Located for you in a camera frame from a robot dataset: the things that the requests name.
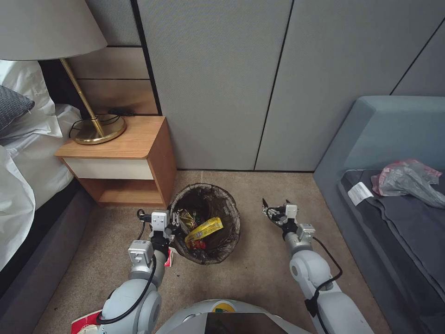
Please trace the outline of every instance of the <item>gold lamp base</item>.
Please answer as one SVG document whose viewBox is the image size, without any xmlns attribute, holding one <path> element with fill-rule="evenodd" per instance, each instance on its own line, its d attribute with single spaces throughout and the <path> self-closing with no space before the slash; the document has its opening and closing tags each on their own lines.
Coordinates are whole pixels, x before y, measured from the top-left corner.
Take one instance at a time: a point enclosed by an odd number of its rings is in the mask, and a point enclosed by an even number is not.
<svg viewBox="0 0 445 334">
<path fill-rule="evenodd" d="M 100 124 L 99 128 L 102 128 L 102 133 L 97 130 L 95 122 Z M 127 124 L 122 117 L 108 114 L 97 115 L 97 119 L 95 120 L 83 120 L 76 124 L 73 130 L 77 130 L 78 132 L 73 132 L 72 138 L 75 142 L 82 145 L 100 144 L 118 137 L 126 128 Z"/>
</svg>

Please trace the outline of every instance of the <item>bed frame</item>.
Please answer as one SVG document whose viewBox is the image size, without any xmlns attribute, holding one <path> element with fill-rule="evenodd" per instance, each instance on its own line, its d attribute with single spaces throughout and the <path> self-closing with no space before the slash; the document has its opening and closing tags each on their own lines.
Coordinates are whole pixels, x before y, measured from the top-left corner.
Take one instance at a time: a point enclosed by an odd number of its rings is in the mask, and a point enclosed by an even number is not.
<svg viewBox="0 0 445 334">
<path fill-rule="evenodd" d="M 87 118 L 88 113 L 60 61 L 39 63 L 54 103 L 71 104 Z M 21 270 L 17 270 L 20 262 L 17 260 L 0 272 L 0 277 L 11 277 L 8 274 L 17 271 L 14 280 L 2 281 L 9 286 L 1 291 L 0 298 L 3 333 L 33 332 L 77 250 L 93 203 L 78 181 L 73 180 L 36 210 L 32 226 L 46 226 L 49 230 L 39 231 L 45 235 L 38 245 L 32 245 L 32 238 L 25 240 L 22 250 L 19 248 L 14 255 L 29 257 L 24 267 L 20 266 Z M 27 252 L 30 245 L 35 249 L 32 254 Z"/>
</svg>

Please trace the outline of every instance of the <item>white drawer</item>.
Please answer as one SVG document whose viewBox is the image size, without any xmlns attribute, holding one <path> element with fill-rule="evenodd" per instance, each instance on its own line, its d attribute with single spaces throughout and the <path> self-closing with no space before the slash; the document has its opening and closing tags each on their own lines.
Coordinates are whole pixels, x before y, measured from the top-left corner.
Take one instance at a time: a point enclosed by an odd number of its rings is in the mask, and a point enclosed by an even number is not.
<svg viewBox="0 0 445 334">
<path fill-rule="evenodd" d="M 77 159 L 64 158 L 80 179 L 153 180 L 146 159 Z"/>
</svg>

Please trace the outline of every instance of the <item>table lamp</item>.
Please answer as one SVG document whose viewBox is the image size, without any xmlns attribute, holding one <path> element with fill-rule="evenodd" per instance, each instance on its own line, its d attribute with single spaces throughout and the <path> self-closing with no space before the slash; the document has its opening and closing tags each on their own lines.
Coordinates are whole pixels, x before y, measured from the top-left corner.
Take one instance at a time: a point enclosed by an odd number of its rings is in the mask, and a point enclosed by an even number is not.
<svg viewBox="0 0 445 334">
<path fill-rule="evenodd" d="M 2 1 L 0 31 L 0 59 L 60 58 L 90 115 L 89 120 L 80 122 L 79 131 L 73 137 L 76 142 L 99 144 L 124 132 L 126 124 L 122 117 L 94 114 L 65 60 L 107 46 L 84 0 Z"/>
</svg>

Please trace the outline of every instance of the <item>lamp shade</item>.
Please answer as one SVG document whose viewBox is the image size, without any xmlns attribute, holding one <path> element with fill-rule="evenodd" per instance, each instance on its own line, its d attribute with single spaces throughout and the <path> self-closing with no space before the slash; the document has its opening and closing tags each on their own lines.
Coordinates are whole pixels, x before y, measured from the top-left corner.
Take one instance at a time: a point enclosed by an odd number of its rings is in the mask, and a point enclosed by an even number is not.
<svg viewBox="0 0 445 334">
<path fill-rule="evenodd" d="M 84 0 L 1 0 L 0 59 L 65 58 L 105 46 Z"/>
</svg>

